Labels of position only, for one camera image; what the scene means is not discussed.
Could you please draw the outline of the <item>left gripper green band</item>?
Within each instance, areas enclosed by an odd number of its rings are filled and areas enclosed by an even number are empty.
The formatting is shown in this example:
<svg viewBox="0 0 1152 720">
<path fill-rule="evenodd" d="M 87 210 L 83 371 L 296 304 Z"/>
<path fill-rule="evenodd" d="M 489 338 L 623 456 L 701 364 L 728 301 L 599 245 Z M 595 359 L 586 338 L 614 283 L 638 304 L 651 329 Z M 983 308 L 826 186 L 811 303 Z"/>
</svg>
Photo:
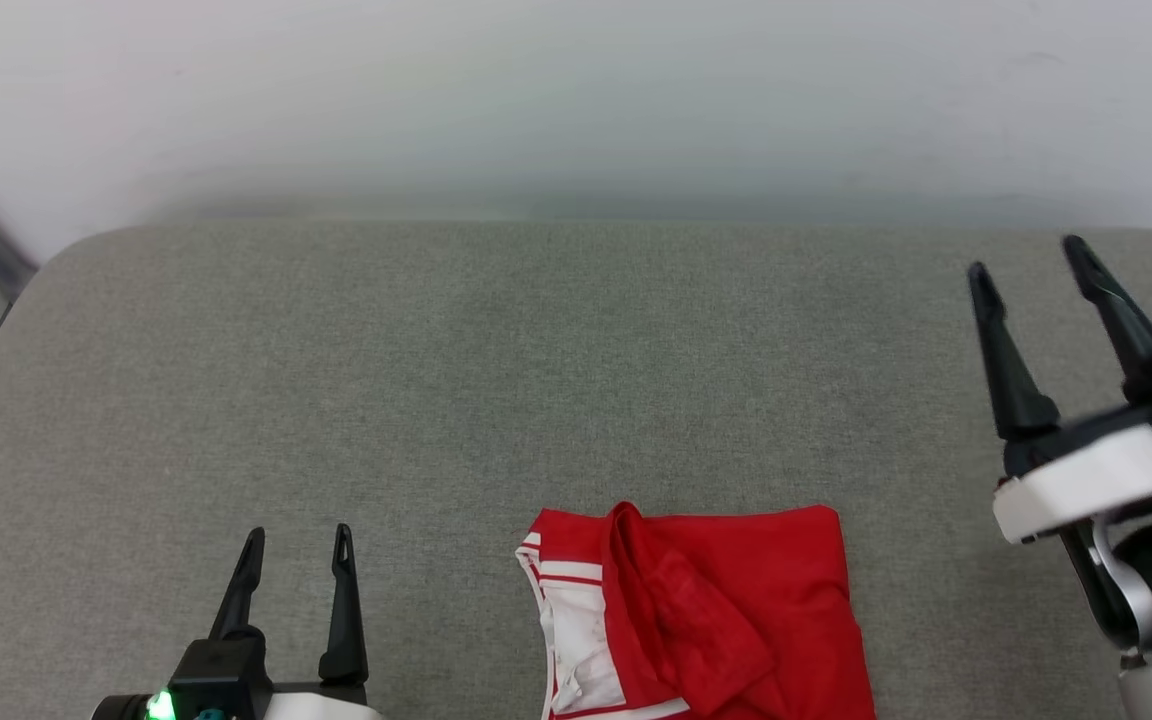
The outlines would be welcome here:
<svg viewBox="0 0 1152 720">
<path fill-rule="evenodd" d="M 369 657 L 353 530 L 335 526 L 329 632 L 317 662 L 321 685 L 276 685 L 266 670 L 265 641 L 248 628 L 265 541 L 262 526 L 248 533 L 209 639 L 185 647 L 168 682 L 154 694 L 105 697 L 90 720 L 384 720 L 364 698 Z"/>
</svg>

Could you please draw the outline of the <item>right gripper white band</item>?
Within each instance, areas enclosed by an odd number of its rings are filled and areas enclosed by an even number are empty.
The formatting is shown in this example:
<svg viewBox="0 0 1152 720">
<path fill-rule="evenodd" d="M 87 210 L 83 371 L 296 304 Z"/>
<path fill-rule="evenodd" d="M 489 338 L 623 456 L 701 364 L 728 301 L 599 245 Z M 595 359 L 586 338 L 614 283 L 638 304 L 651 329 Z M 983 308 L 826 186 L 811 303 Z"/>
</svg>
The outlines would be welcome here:
<svg viewBox="0 0 1152 720">
<path fill-rule="evenodd" d="M 967 270 L 975 332 L 1005 471 L 993 515 L 1006 541 L 1051 536 L 1106 511 L 1152 510 L 1152 320 L 1087 241 L 1068 234 L 1062 252 L 1083 300 L 1111 338 L 1126 389 L 1146 397 L 1064 427 L 1043 395 L 1006 325 L 1006 306 L 984 263 Z"/>
</svg>

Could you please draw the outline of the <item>red and white garment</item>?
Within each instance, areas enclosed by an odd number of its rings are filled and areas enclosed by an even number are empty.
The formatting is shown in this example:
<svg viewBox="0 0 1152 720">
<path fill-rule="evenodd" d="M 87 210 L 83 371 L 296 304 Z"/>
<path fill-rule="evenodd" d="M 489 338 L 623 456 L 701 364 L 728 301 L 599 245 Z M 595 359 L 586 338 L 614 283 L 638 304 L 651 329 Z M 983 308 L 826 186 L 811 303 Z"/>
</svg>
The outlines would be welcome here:
<svg viewBox="0 0 1152 720">
<path fill-rule="evenodd" d="M 515 556 L 547 657 L 541 720 L 876 720 L 829 507 L 545 509 Z"/>
</svg>

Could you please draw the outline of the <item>grey fabric sofa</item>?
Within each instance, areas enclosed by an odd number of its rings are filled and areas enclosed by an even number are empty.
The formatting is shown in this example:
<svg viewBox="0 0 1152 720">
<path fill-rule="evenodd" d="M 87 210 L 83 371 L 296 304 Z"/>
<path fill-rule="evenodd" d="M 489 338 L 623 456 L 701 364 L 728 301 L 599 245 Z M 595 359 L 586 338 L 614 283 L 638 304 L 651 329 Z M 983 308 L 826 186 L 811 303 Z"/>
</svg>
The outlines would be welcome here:
<svg viewBox="0 0 1152 720">
<path fill-rule="evenodd" d="M 1056 539 L 992 518 L 970 263 L 1062 415 L 1120 401 L 1061 232 L 211 222 L 111 232 L 0 327 L 0 720 L 165 682 L 242 544 L 280 680 L 314 679 L 340 521 L 367 694 L 538 720 L 513 552 L 544 507 L 826 503 L 882 720 L 1117 720 Z"/>
</svg>

